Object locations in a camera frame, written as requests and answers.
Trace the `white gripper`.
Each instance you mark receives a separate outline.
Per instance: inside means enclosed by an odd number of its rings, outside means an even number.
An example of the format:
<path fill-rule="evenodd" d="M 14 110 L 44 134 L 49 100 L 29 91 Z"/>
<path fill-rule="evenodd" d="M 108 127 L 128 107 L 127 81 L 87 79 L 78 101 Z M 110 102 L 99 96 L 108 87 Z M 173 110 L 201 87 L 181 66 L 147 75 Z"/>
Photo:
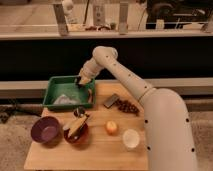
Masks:
<path fill-rule="evenodd" d="M 79 76 L 77 77 L 76 85 L 78 87 L 82 87 L 83 85 L 86 85 L 92 80 L 91 77 L 89 77 L 83 69 L 80 70 Z"/>

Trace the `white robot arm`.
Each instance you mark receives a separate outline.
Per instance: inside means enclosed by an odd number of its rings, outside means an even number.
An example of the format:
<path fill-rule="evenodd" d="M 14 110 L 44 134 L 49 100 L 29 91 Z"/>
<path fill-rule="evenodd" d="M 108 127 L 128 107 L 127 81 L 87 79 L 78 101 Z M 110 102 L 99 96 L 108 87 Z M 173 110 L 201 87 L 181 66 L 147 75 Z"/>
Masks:
<path fill-rule="evenodd" d="M 113 47 L 97 46 L 79 72 L 85 85 L 106 68 L 144 109 L 149 171 L 198 171 L 189 112 L 175 91 L 155 88 L 117 61 Z"/>

